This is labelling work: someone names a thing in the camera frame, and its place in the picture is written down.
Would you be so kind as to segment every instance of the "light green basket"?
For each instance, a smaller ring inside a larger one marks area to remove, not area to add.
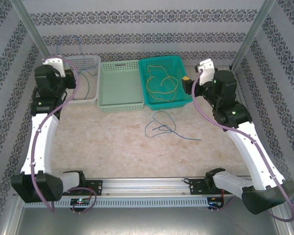
[[[141,110],[144,96],[139,60],[103,62],[100,66],[98,107],[103,112]]]

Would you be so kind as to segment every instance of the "plastic basket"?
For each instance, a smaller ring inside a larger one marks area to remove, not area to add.
[[[103,112],[143,109],[138,60],[103,62],[100,74],[98,107]]]
[[[99,91],[101,58],[97,55],[78,55],[68,56],[66,59],[71,61],[76,69],[83,73],[79,75],[79,88],[74,100],[70,101],[69,104],[95,104]],[[68,96],[70,96],[73,89],[67,90],[67,92]]]
[[[179,56],[160,56],[142,59],[139,61],[139,71],[143,85],[145,103],[151,110],[179,108],[192,101],[192,97],[185,94],[182,87],[182,78],[186,76],[186,72],[182,59]],[[169,79],[165,79],[167,77],[166,72],[169,76],[175,77],[177,81],[171,79],[174,82],[172,83]]]

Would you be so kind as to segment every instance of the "damask wall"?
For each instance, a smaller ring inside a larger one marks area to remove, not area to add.
[[[21,169],[30,138],[33,69],[41,56],[8,0],[0,0],[0,223],[13,190],[10,177]]]
[[[25,0],[52,54],[230,65],[264,0]]]
[[[294,0],[276,1],[236,73],[265,149],[294,180]]]

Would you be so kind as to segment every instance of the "teal basket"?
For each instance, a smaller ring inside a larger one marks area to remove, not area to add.
[[[182,87],[182,78],[186,76],[186,72],[179,56],[142,59],[138,62],[138,65],[145,104],[151,110],[179,108],[192,101],[192,97],[187,95]],[[175,77],[177,81],[174,78],[165,79],[168,75]]]

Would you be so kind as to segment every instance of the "marble floor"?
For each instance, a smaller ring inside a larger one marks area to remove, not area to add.
[[[194,78],[193,70],[187,68],[187,74]],[[202,97],[196,99],[212,118],[209,104]],[[87,178],[192,177],[223,167],[235,175],[249,175],[230,137],[208,123],[193,103],[166,112],[178,134],[202,140],[185,140],[174,133],[146,137],[145,126],[155,113],[147,106],[116,113],[103,113],[97,105],[63,108],[53,141],[53,174],[80,169]],[[158,118],[171,125],[165,114]],[[147,133],[151,135],[155,127],[151,124]]]

